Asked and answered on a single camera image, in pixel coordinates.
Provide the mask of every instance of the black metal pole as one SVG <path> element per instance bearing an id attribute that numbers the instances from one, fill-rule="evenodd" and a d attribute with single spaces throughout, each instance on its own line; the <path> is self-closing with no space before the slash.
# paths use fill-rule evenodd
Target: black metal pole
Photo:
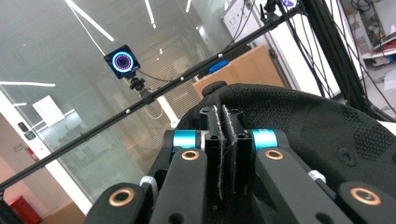
<path id="1" fill-rule="evenodd" d="M 358 72 L 348 57 L 347 49 L 331 19 L 331 12 L 325 5 L 325 1 L 301 0 L 301 2 L 340 91 L 346 99 L 346 104 L 374 119 L 394 122 L 395 120 L 383 111 L 374 110 L 372 103 L 365 98 Z"/>
<path id="2" fill-rule="evenodd" d="M 219 54 L 222 54 L 223 56 L 227 56 L 229 54 L 233 54 L 238 48 L 250 43 L 254 39 L 264 35 L 265 33 L 275 29 L 280 23 L 284 22 L 287 18 L 292 17 L 299 13 L 299 10 L 296 8 L 294 10 L 289 11 L 288 13 L 282 15 L 278 20 L 273 21 L 269 24 L 265 24 L 262 28 L 259 30 L 253 32 L 252 34 L 246 36 L 245 38 L 241 39 L 237 43 L 231 45 L 227 49 L 223 50 Z M 13 184 L 17 183 L 18 181 L 24 179 L 26 176 L 34 173 L 35 171 L 43 168 L 45 165 L 49 164 L 50 162 L 57 160 L 60 158 L 62 155 L 65 153 L 69 152 L 75 147 L 78 147 L 82 143 L 88 141 L 90 138 L 96 136 L 99 134 L 101 131 L 107 129 L 111 125 L 117 123 L 121 119 L 126 118 L 128 115 L 134 113 L 136 110 L 142 108 L 145 105 L 148 105 L 152 103 L 155 99 L 158 97 L 164 95 L 165 93 L 171 91 L 172 89 L 180 86 L 183 84 L 185 81 L 192 79 L 198 71 L 202 70 L 202 67 L 210 67 L 214 63 L 216 63 L 216 60 L 219 58 L 219 54 L 212 56 L 211 58 L 196 64 L 193 68 L 187 70 L 181 77 L 178 79 L 175 79 L 174 81 L 166 84 L 162 88 L 158 89 L 154 93 L 150 94 L 149 96 L 145 97 L 144 99 L 140 100 L 139 102 L 135 103 L 134 105 L 129 106 L 128 108 L 125 108 L 122 112 L 117 114 L 111 119 L 108 119 L 107 121 L 103 122 L 102 124 L 92 128 L 91 130 L 87 131 L 86 133 L 82 133 L 81 137 L 76 138 L 75 140 L 71 141 L 67 145 L 59 148 L 58 150 L 54 151 L 50 155 L 48 155 L 46 158 L 42 159 L 41 161 L 27 167 L 26 169 L 20 171 L 16 175 L 12 176 L 11 178 L 7 179 L 3 183 L 0 184 L 0 191 L 12 186 Z"/>

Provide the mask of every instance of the blue ring light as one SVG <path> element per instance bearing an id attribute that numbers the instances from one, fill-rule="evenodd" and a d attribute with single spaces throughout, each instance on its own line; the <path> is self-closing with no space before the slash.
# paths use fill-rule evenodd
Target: blue ring light
<path id="1" fill-rule="evenodd" d="M 128 64 L 127 65 L 118 64 L 118 60 L 121 58 L 126 59 L 128 61 Z M 134 67 L 134 59 L 132 58 L 132 56 L 129 53 L 123 52 L 123 51 L 116 53 L 113 56 L 112 62 L 113 62 L 114 69 L 116 69 L 117 71 L 119 71 L 121 73 L 130 72 L 132 70 L 132 68 Z"/>

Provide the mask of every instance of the white wall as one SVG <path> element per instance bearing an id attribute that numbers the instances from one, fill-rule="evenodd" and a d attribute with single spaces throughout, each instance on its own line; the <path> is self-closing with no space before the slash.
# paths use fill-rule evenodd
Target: white wall
<path id="1" fill-rule="evenodd" d="M 25 150 L 27 145 L 1 114 L 0 143 L 0 182 L 34 163 Z M 27 176 L 5 191 L 7 203 L 12 203 L 20 196 L 23 196 L 41 217 L 46 217 L 72 202 L 46 168 Z"/>

